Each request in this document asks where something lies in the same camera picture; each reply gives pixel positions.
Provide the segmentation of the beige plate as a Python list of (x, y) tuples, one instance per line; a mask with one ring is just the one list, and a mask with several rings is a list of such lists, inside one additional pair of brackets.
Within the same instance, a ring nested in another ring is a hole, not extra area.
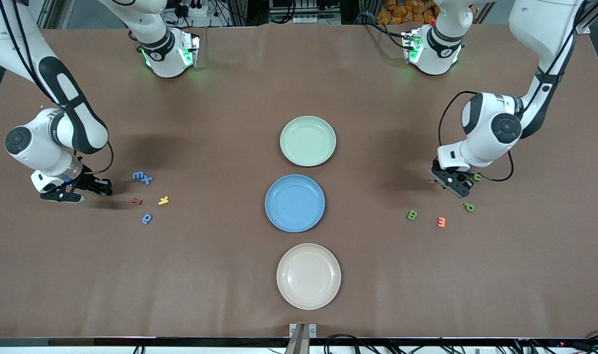
[(314, 311), (330, 304), (339, 293), (342, 270), (326, 247), (303, 243), (288, 249), (276, 272), (277, 288), (293, 307)]

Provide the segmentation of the white power strip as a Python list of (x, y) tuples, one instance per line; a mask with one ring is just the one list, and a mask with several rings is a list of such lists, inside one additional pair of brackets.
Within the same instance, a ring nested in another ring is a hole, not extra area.
[(178, 19), (207, 17), (209, 6), (202, 4), (202, 0), (170, 0), (170, 2)]

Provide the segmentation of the grey equipment box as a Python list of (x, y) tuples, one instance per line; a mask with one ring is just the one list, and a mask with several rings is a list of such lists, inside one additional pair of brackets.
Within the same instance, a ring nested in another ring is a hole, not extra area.
[(340, 0), (267, 0), (269, 22), (341, 25)]

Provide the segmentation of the blue plate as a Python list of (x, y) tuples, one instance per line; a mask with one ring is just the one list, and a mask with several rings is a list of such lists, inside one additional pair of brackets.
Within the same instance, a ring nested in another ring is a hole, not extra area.
[(292, 174), (271, 184), (264, 199), (270, 222), (288, 233), (303, 233), (316, 226), (324, 215), (323, 188), (306, 175)]

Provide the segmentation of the pile of orange objects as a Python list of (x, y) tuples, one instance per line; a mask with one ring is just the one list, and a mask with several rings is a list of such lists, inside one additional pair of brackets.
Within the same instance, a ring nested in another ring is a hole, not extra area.
[(408, 22), (433, 24), (440, 12), (433, 0), (381, 0), (375, 21), (379, 26)]

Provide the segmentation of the pale green plate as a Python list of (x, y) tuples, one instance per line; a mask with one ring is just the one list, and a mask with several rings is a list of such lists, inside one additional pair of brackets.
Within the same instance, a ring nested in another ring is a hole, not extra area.
[(337, 137), (324, 119), (305, 115), (292, 119), (280, 134), (280, 148), (285, 158), (301, 167), (326, 163), (336, 150)]

